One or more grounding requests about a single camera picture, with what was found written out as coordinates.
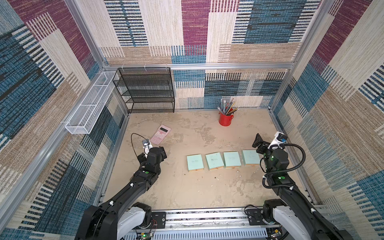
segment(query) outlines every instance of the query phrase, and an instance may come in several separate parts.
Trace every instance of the striped wallpaper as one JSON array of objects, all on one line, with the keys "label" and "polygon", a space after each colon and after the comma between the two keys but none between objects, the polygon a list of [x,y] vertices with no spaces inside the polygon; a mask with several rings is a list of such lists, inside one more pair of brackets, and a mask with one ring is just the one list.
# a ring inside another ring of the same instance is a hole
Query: striped wallpaper
[{"label": "striped wallpaper", "polygon": [[235,106],[266,108],[287,69],[174,70],[175,109],[216,108],[235,99]]},{"label": "striped wallpaper", "polygon": [[291,61],[321,0],[81,0],[111,65]]},{"label": "striped wallpaper", "polygon": [[336,0],[274,110],[316,200],[355,240],[384,239],[383,8]]},{"label": "striped wallpaper", "polygon": [[[0,0],[0,203],[98,72],[64,0]],[[67,135],[0,239],[70,239],[93,203],[123,111]]]}]

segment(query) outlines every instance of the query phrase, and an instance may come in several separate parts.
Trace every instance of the beige floor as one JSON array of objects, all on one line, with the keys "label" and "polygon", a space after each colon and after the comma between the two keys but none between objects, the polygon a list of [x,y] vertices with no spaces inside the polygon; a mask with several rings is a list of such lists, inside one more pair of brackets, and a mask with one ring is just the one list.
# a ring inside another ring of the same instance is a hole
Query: beige floor
[{"label": "beige floor", "polygon": [[[264,200],[277,198],[272,190],[262,186],[263,172],[259,166],[208,170],[204,154],[241,153],[243,149],[253,149],[256,133],[266,141],[272,140],[276,128],[268,111],[241,109],[228,127],[218,123],[218,111],[132,114],[105,199],[121,190],[139,167],[131,146],[131,133],[151,138],[161,124],[172,128],[160,144],[168,158],[161,163],[161,174],[156,183],[137,199],[138,202],[148,204],[152,209],[187,209],[261,206]],[[134,135],[137,154],[142,153],[141,140]],[[203,171],[188,172],[186,156],[193,154],[203,154]],[[303,191],[296,172],[290,172],[290,176]]]}]

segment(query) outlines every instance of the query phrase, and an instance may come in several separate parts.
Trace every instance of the white wire basket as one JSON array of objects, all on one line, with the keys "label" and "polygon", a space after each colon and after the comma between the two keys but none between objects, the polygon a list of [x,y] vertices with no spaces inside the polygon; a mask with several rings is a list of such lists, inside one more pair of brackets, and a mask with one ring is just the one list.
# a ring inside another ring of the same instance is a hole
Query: white wire basket
[{"label": "white wire basket", "polygon": [[115,72],[103,72],[77,107],[65,128],[71,134],[90,134],[113,88]]}]

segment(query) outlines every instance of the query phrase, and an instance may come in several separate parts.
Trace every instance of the mesh shelf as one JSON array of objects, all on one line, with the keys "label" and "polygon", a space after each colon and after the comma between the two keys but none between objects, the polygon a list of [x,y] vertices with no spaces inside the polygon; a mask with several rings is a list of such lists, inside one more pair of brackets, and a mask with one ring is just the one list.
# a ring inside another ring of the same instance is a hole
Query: mesh shelf
[{"label": "mesh shelf", "polygon": [[131,113],[173,113],[175,102],[133,103]]},{"label": "mesh shelf", "polygon": [[119,68],[113,83],[131,113],[175,111],[170,68]]},{"label": "mesh shelf", "polygon": [[131,98],[126,103],[157,103],[173,102],[174,98]]},{"label": "mesh shelf", "polygon": [[113,90],[115,72],[104,72],[96,80],[65,128],[71,134],[89,134]]}]

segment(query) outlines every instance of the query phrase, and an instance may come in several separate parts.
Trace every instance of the book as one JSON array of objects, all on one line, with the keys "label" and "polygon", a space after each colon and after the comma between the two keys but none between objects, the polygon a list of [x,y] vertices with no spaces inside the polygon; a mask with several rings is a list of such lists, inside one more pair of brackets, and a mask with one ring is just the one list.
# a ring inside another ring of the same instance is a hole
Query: book
[{"label": "book", "polygon": [[241,167],[239,152],[224,152],[224,166],[225,168]]},{"label": "book", "polygon": [[224,162],[219,152],[207,154],[205,158],[207,159],[209,170],[214,170],[214,169],[219,169],[224,167]]},{"label": "book", "polygon": [[244,166],[257,166],[260,164],[260,156],[256,150],[243,150]]},{"label": "book", "polygon": [[188,172],[204,170],[201,154],[187,156]]}]

